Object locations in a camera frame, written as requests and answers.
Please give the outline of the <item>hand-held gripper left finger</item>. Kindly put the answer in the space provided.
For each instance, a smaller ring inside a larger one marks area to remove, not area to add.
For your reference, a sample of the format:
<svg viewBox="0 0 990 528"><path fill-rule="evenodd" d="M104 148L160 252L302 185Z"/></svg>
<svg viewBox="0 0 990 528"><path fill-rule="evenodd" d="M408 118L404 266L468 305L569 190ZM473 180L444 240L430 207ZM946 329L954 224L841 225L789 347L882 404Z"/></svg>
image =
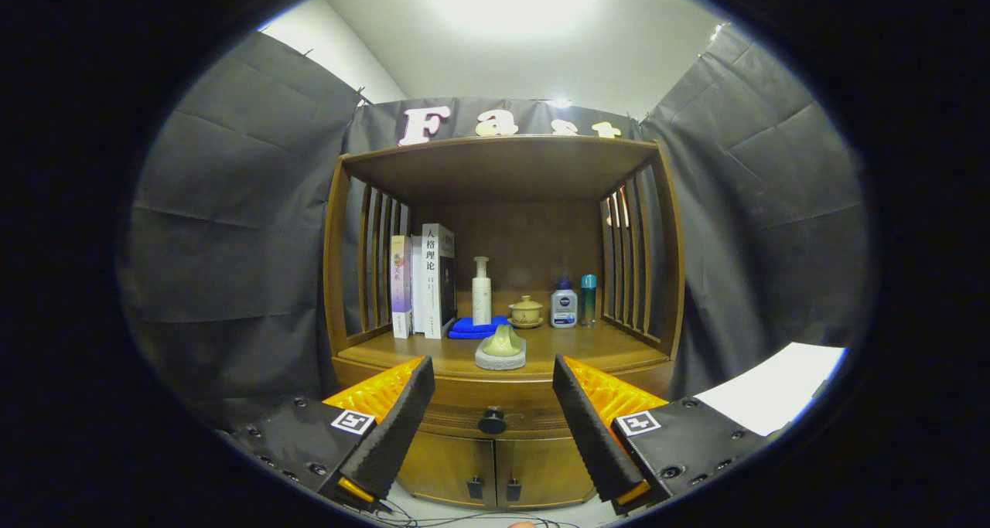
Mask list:
<svg viewBox="0 0 990 528"><path fill-rule="evenodd" d="M290 397L226 432L237 450L341 506L381 510L435 392L417 356L328 397Z"/></svg>

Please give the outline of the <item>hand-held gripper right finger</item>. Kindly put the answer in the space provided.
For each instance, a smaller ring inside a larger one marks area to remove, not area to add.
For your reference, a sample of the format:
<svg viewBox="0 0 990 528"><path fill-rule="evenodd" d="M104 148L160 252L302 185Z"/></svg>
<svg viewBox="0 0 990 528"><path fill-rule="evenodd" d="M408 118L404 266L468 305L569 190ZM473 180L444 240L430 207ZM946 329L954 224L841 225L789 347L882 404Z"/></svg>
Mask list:
<svg viewBox="0 0 990 528"><path fill-rule="evenodd" d="M616 514L692 492L770 443L699 398L666 401L570 356L555 357L552 387L599 499Z"/></svg>

